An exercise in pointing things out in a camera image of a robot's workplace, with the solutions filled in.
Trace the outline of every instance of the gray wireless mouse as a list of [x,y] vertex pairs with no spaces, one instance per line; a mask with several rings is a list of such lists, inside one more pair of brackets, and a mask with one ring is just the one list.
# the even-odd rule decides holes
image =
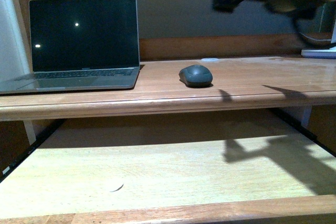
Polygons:
[[210,70],[202,65],[186,67],[178,75],[180,80],[191,88],[209,87],[213,79]]

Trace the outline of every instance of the desk surface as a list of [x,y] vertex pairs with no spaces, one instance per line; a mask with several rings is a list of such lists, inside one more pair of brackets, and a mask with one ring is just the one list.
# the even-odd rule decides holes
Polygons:
[[[203,64],[213,86],[187,88],[179,71]],[[133,90],[0,96],[0,120],[78,118],[336,103],[336,61],[300,56],[143,62]]]
[[0,184],[0,219],[333,223],[335,181],[336,158],[267,110],[70,119]]

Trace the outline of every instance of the laptop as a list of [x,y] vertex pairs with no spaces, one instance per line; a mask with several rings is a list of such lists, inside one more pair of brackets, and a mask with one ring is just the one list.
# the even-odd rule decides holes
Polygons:
[[0,93],[132,89],[140,71],[137,0],[31,0],[33,73]]

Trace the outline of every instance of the black laptop screen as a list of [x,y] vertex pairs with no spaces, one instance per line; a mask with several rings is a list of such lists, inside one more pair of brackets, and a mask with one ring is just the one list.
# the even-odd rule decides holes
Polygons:
[[29,2],[34,71],[139,66],[137,0]]

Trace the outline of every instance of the gray wall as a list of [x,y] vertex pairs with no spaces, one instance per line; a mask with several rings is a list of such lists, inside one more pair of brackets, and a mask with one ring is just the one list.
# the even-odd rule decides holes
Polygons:
[[[244,1],[233,14],[212,10],[212,0],[138,0],[141,38],[292,33],[286,16],[268,13],[262,3]],[[320,30],[322,8],[304,32]]]
[[29,72],[13,0],[0,0],[0,81]]

